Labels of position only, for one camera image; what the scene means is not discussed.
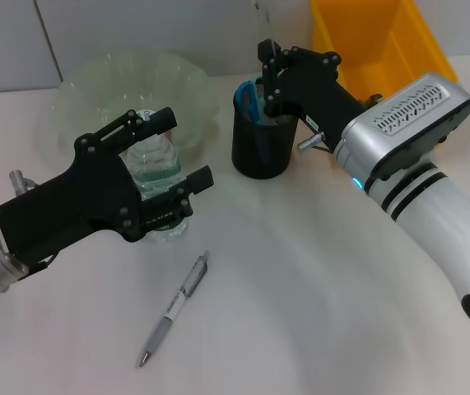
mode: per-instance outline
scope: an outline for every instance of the black cup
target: black cup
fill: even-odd
[[[288,117],[278,125],[260,125],[245,118],[234,100],[233,105],[233,165],[252,179],[277,177],[290,164],[299,119]]]

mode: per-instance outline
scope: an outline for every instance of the yellow plastic bin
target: yellow plastic bin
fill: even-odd
[[[426,72],[457,77],[412,0],[311,0],[314,51],[342,56],[339,83],[388,97]]]

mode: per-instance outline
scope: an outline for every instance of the pen clip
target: pen clip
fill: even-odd
[[[203,279],[203,276],[205,276],[205,273],[207,272],[207,262],[204,262],[203,263],[203,267],[202,267],[202,270],[200,271],[200,273],[198,274],[198,277],[196,277],[196,281],[193,283],[193,285],[191,286],[191,288],[188,290],[188,293],[187,293],[187,297],[190,298],[193,293],[194,293],[194,290],[196,290],[196,287],[198,286],[198,284],[200,283],[200,281]]]

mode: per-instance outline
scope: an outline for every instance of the ballpoint pen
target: ballpoint pen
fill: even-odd
[[[209,251],[206,251],[198,258],[193,268],[191,269],[191,272],[185,278],[184,284],[179,288],[179,291],[172,302],[170,302],[169,307],[165,311],[165,315],[149,336],[147,345],[143,350],[142,358],[139,363],[140,368],[144,366],[149,358],[156,352],[165,336],[167,336],[172,323],[176,320],[176,317],[184,306],[185,301],[193,295],[196,287],[203,279],[203,276],[207,271],[208,258]]]

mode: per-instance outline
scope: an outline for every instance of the gray wall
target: gray wall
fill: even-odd
[[[0,91],[59,82],[33,0],[0,0]]]
[[[138,46],[180,53],[212,75],[257,70],[250,0],[37,2],[63,75],[89,58]],[[309,0],[274,2],[277,41],[309,46]],[[447,55],[470,54],[470,0],[416,3]],[[33,0],[0,0],[0,91],[59,82]]]
[[[309,0],[276,0],[284,46],[309,46]],[[258,70],[250,0],[39,0],[66,76],[89,58],[151,46],[182,54],[211,75]]]

